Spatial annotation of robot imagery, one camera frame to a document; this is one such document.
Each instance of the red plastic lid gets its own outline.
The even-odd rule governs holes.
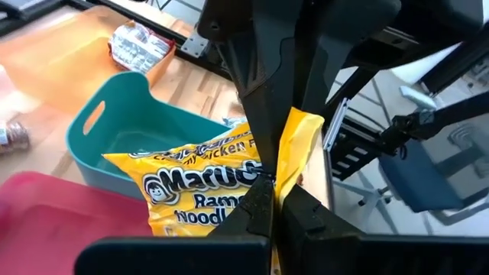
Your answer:
[[[0,273],[67,275],[107,236],[148,236],[146,202],[40,173],[0,186]]]

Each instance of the yellow snack bag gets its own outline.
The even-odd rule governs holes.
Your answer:
[[[318,115],[290,110],[277,166],[275,194],[280,204],[307,164],[323,121]],[[157,236],[206,236],[231,213],[261,172],[248,123],[202,144],[104,157],[136,182]],[[272,273],[280,273],[275,247]]]

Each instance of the teal plastic basket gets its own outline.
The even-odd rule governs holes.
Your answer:
[[[85,124],[100,105],[103,112],[87,132]],[[156,100],[142,74],[125,72],[110,78],[88,101],[70,125],[66,142],[88,185],[143,199],[127,174],[102,154],[168,150],[202,143],[227,130]]]

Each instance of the wooden table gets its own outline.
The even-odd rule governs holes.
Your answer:
[[[193,30],[185,22],[145,3],[112,1],[186,37]],[[62,8],[4,37],[4,40],[47,28],[76,13],[77,11],[71,8]],[[152,93],[160,100],[218,122],[222,122],[222,118],[225,117],[244,115],[232,82],[179,58],[172,61],[167,73],[156,83]],[[13,173],[27,170],[84,183],[66,149],[66,129],[73,117],[17,91],[8,83],[5,71],[0,70],[0,121],[21,122],[28,128],[32,141],[32,148],[28,152],[0,157],[0,183]],[[322,144],[318,139],[311,161],[303,172],[303,187],[324,205],[329,205],[324,167]]]

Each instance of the plastic bin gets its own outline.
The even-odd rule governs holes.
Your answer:
[[[73,274],[77,256],[108,236],[151,236],[145,202],[40,173],[0,183],[4,275]]]
[[[110,76],[121,72],[108,53],[108,39],[127,21],[110,8],[95,6],[0,44],[0,64],[19,90],[75,115]],[[151,85],[165,73],[174,51],[148,72]]]
[[[102,154],[168,150],[202,143],[227,130],[157,101],[142,74],[125,72],[90,99],[70,125],[66,142],[87,184],[143,199],[136,184]]]

